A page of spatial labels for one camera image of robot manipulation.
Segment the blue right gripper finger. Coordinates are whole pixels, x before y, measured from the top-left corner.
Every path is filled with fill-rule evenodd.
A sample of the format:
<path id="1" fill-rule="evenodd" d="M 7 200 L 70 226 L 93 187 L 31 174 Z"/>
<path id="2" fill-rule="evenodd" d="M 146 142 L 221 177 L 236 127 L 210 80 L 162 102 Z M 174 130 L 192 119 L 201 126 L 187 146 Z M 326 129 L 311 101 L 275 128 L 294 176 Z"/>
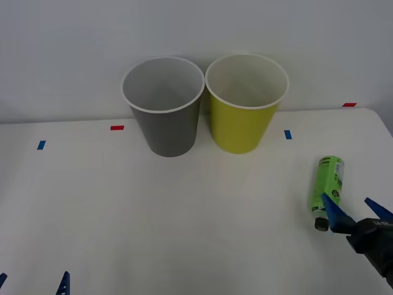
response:
<path id="1" fill-rule="evenodd" d="M 393 213 L 387 210 L 385 207 L 376 203 L 370 198 L 365 199 L 365 203 L 370 207 L 370 209 L 380 218 L 380 219 L 393 219 Z"/>
<path id="2" fill-rule="evenodd" d="M 348 216 L 327 194 L 321 195 L 326 215 L 329 220 L 329 226 L 332 232 L 338 234 L 352 234 L 356 222 Z"/>

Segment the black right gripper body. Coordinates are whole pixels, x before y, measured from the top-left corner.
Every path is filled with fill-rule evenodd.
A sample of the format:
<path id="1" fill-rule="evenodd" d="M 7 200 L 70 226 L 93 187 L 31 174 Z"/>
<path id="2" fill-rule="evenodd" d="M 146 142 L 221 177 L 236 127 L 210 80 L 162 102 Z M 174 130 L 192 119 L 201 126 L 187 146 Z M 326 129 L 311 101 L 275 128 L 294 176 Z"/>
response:
<path id="1" fill-rule="evenodd" d="M 346 239 L 392 287 L 392 220 L 363 219 L 355 224 Z"/>

